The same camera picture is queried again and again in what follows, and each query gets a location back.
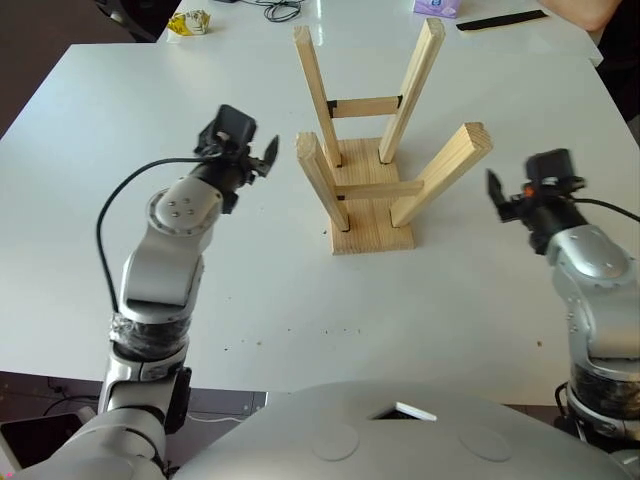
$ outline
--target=white tabletop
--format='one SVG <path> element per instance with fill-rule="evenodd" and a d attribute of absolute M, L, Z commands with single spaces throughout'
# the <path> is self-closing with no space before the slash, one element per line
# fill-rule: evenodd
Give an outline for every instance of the white tabletop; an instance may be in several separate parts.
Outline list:
<path fill-rule="evenodd" d="M 289 46 L 293 25 L 309 25 L 314 43 L 336 46 L 398 46 L 412 48 L 426 18 L 413 12 L 414 0 L 306 0 L 299 17 L 270 23 L 263 8 L 245 3 L 183 0 L 178 11 L 204 9 L 212 15 L 212 32 L 183 43 L 203 45 L 211 51 L 251 45 L 247 57 L 274 45 Z M 477 32 L 461 32 L 457 23 L 544 10 L 549 18 Z M 442 18 L 451 46 L 505 53 L 555 53 L 590 58 L 602 55 L 591 37 L 579 27 L 551 13 L 535 0 L 462 0 L 456 19 Z M 165 31 L 158 45 L 166 44 Z"/>
<path fill-rule="evenodd" d="M 317 50 L 332 98 L 393 94 L 410 54 Z M 98 210 L 136 167 L 189 155 L 229 103 L 257 119 L 257 153 L 276 133 L 281 153 L 216 225 L 191 330 L 193 386 L 282 392 L 383 377 L 549 403 L 568 375 L 565 309 L 525 228 L 498 222 L 484 169 L 515 193 L 529 155 L 566 147 L 586 195 L 638 211 L 638 147 L 590 62 L 445 42 L 400 145 L 401 175 L 412 178 L 464 121 L 484 122 L 493 152 L 417 217 L 415 250 L 333 257 L 327 215 L 295 159 L 296 133 L 319 131 L 295 49 L 235 55 L 73 46 L 24 108 L 0 141 L 0 369 L 102 378 L 110 309 Z M 384 121 L 340 120 L 337 133 L 375 136 Z M 117 277 L 148 198 L 185 171 L 156 169 L 114 204 L 105 245 Z M 634 222 L 583 211 L 638 255 Z"/>

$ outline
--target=black strip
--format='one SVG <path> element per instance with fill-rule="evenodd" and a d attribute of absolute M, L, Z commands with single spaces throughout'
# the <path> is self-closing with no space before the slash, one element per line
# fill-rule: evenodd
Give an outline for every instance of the black strip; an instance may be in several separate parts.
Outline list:
<path fill-rule="evenodd" d="M 329 116 L 333 118 L 333 109 L 338 108 L 337 100 L 327 100 L 327 108 L 329 109 Z"/>
<path fill-rule="evenodd" d="M 531 10 L 530 12 L 514 13 L 511 15 L 500 15 L 499 17 L 485 18 L 473 22 L 458 23 L 458 30 L 482 30 L 483 28 L 503 27 L 513 23 L 528 22 L 537 18 L 544 18 L 548 15 L 542 10 Z"/>

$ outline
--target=wooden plank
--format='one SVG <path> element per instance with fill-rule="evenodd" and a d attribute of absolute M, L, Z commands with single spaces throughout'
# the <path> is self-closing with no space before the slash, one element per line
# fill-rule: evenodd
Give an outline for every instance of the wooden plank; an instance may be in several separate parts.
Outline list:
<path fill-rule="evenodd" d="M 420 92 L 435 62 L 440 46 L 444 41 L 444 26 L 436 18 L 428 18 L 422 26 L 418 43 L 411 56 L 409 68 L 402 82 L 400 93 L 402 103 L 395 117 L 389 120 L 387 129 L 380 140 L 380 161 L 391 163 L 404 133 L 413 108 L 418 102 Z"/>
<path fill-rule="evenodd" d="M 320 122 L 324 142 L 327 146 L 327 156 L 329 157 L 331 165 L 335 167 L 340 166 L 342 161 L 340 159 L 340 149 L 338 148 L 338 138 L 336 137 L 336 131 L 333 128 L 333 122 L 329 115 L 327 95 L 324 91 L 322 75 L 320 75 L 318 58 L 316 57 L 316 51 L 313 48 L 309 27 L 294 27 L 293 40 L 296 44 L 296 49 L 298 50 L 298 57 L 300 57 L 302 70 L 304 70 L 304 76 L 307 79 L 307 85 L 309 85 L 313 105 L 316 108 L 318 122 Z"/>
<path fill-rule="evenodd" d="M 391 115 L 398 111 L 399 97 L 354 98 L 336 100 L 331 109 L 332 118 L 374 117 Z"/>
<path fill-rule="evenodd" d="M 313 189 L 327 210 L 338 231 L 349 230 L 349 217 L 345 206 L 336 199 L 335 180 L 324 158 L 315 133 L 299 133 L 296 139 L 298 161 Z"/>
<path fill-rule="evenodd" d="M 415 195 L 424 182 L 413 180 L 411 182 L 370 183 L 364 185 L 336 185 L 334 191 L 338 200 L 363 200 L 367 198 L 396 198 Z"/>
<path fill-rule="evenodd" d="M 418 175 L 417 179 L 424 181 L 422 190 L 414 197 L 397 200 L 391 206 L 393 225 L 408 225 L 420 209 L 449 188 L 492 148 L 491 137 L 482 123 L 463 124 Z"/>
<path fill-rule="evenodd" d="M 379 138 L 341 140 L 343 166 L 333 171 L 336 182 L 343 185 L 398 182 L 395 164 L 382 165 L 378 161 Z M 414 248 L 411 226 L 393 228 L 389 207 L 394 199 L 378 198 L 347 200 L 348 232 L 331 225 L 331 246 L 334 255 L 365 252 L 384 252 Z"/>

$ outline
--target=cable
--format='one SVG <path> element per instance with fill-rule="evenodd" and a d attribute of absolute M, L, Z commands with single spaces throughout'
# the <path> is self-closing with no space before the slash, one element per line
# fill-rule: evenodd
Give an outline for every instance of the cable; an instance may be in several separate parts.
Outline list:
<path fill-rule="evenodd" d="M 567 411 L 564 409 L 564 405 L 562 405 L 562 401 L 560 400 L 560 392 L 561 392 L 562 390 L 564 390 L 564 391 L 565 391 L 565 394 L 566 394 L 567 385 L 568 385 L 568 382 L 564 382 L 564 383 L 562 383 L 562 384 L 558 385 L 558 386 L 556 387 L 556 391 L 555 391 L 555 392 L 554 392 L 554 394 L 553 394 L 553 396 L 554 396 L 554 397 L 555 397 L 555 399 L 556 399 L 556 405 L 558 406 L 558 410 L 560 410 L 560 415 L 561 415 L 563 418 L 567 418 Z"/>
<path fill-rule="evenodd" d="M 92 400 L 92 401 L 98 401 L 100 399 L 100 397 L 98 397 L 97 395 L 72 395 L 70 397 L 64 397 L 61 398 L 60 400 L 56 400 L 55 402 L 53 402 L 51 405 L 49 405 L 47 407 L 47 409 L 44 411 L 44 413 L 42 414 L 43 417 L 46 417 L 47 414 L 53 410 L 53 408 L 55 408 L 56 406 L 60 405 L 61 403 L 64 403 L 66 401 L 70 401 L 70 400 Z"/>
<path fill-rule="evenodd" d="M 55 386 L 51 384 L 51 377 L 47 377 L 47 387 L 49 387 L 49 389 L 53 393 L 61 393 L 64 398 L 67 397 L 67 393 L 64 391 L 65 390 L 64 387 L 61 387 L 60 385 Z"/>
<path fill-rule="evenodd" d="M 618 212 L 625 217 L 629 217 L 636 222 L 640 222 L 640 216 L 635 215 L 624 208 L 618 207 L 617 205 L 613 205 L 612 203 L 603 202 L 602 200 L 595 200 L 593 198 L 574 198 L 573 201 L 575 203 L 590 203 L 592 205 L 599 205 L 600 207 L 605 207 L 613 210 L 614 212 Z"/>
<path fill-rule="evenodd" d="M 146 172 L 147 170 L 157 167 L 158 165 L 167 165 L 169 163 L 202 163 L 209 160 L 213 160 L 216 157 L 201 157 L 201 158 L 165 158 L 164 160 L 156 160 L 155 162 L 147 163 L 146 165 L 140 167 L 127 178 L 125 178 L 120 185 L 116 187 L 116 189 L 111 192 L 107 201 L 104 202 L 100 213 L 98 214 L 98 220 L 96 222 L 96 244 L 98 246 L 98 255 L 100 255 L 100 263 L 102 264 L 102 271 L 104 272 L 105 279 L 107 280 L 107 287 L 109 287 L 109 297 L 111 299 L 111 308 L 114 313 L 118 312 L 118 299 L 116 297 L 116 289 L 113 285 L 113 278 L 111 277 L 111 270 L 109 270 L 109 264 L 107 262 L 107 257 L 104 254 L 104 246 L 102 244 L 102 222 L 104 221 L 104 217 L 109 210 L 109 207 L 118 196 L 118 194 L 124 190 L 124 187 L 129 185 L 131 181 L 136 178 L 141 173 Z"/>
<path fill-rule="evenodd" d="M 296 18 L 300 15 L 302 10 L 302 2 L 305 0 L 240 0 L 242 3 L 248 5 L 255 5 L 256 7 L 265 7 L 264 18 L 273 23 L 282 23 Z"/>
<path fill-rule="evenodd" d="M 189 418 L 190 420 L 193 420 L 194 422 L 201 422 L 201 423 L 222 423 L 222 422 L 237 422 L 237 423 L 242 423 L 244 422 L 244 420 L 240 420 L 239 418 L 233 418 L 233 417 L 225 417 L 225 418 L 197 418 L 192 416 L 190 413 L 187 413 L 187 418 Z"/>

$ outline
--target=black joint band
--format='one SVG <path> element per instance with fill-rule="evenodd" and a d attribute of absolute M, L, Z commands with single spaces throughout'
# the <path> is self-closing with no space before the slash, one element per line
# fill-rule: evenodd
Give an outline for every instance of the black joint band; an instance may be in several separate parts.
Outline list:
<path fill-rule="evenodd" d="M 327 108 L 329 109 L 329 116 L 333 118 L 333 109 L 338 107 L 337 100 L 327 100 Z"/>

